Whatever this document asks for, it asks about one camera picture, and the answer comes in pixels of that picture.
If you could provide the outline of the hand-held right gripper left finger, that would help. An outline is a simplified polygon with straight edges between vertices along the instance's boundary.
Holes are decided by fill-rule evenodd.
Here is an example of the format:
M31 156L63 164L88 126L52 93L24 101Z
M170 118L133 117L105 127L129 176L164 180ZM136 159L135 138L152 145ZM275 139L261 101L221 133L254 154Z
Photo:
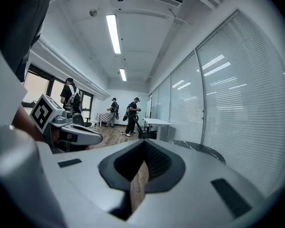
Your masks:
M37 143L38 225L43 228L144 228L143 220L128 215L126 192L112 189L99 172L100 162L127 147L130 141L82 152L52 154Z

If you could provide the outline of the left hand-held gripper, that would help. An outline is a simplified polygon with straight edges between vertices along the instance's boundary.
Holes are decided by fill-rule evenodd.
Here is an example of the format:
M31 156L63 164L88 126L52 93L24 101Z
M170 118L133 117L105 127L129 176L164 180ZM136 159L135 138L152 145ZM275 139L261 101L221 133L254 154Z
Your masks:
M42 134L42 140L47 143L53 153L63 152L55 147L52 140L51 129L60 131L60 140L73 145L89 146L102 142L100 133L72 123L72 115L64 110L48 95L42 94L33 107L30 117Z

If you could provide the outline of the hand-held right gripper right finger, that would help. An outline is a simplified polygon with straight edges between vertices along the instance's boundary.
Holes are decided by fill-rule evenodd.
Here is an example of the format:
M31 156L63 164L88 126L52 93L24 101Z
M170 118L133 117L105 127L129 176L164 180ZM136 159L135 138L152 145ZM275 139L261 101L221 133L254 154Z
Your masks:
M150 140L178 155L185 172L170 190L148 193L128 218L142 228L248 227L265 202L246 178L208 154Z

